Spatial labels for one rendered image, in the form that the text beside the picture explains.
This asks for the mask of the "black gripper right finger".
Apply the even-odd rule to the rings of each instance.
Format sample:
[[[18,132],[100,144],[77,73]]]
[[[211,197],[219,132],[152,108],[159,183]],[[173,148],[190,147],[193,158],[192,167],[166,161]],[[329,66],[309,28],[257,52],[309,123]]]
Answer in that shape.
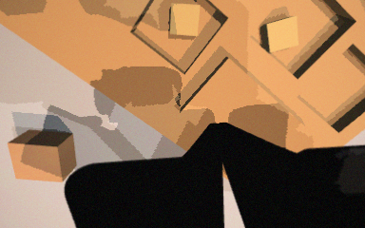
[[[245,228],[323,228],[329,197],[365,193],[365,145],[294,152],[230,123],[218,125]]]

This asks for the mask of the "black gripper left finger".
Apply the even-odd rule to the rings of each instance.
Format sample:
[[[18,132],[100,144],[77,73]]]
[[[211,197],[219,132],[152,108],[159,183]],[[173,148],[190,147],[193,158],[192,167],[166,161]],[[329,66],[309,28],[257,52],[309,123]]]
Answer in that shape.
[[[182,157],[81,166],[65,197],[76,228],[224,228],[221,129],[210,123]]]

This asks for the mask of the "tan block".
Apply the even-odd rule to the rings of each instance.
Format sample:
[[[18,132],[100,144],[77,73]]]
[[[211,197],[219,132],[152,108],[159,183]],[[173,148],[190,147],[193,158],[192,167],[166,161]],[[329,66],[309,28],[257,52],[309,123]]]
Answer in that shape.
[[[263,24],[266,52],[276,52],[298,45],[297,17],[290,16]]]
[[[198,36],[200,5],[171,3],[170,34]]]

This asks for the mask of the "small orange block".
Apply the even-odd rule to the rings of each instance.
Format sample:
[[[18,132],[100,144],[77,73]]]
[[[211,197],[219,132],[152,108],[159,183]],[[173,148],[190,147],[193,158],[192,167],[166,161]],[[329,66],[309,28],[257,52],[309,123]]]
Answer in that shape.
[[[64,182],[76,166],[73,133],[29,129],[8,147],[16,179]]]

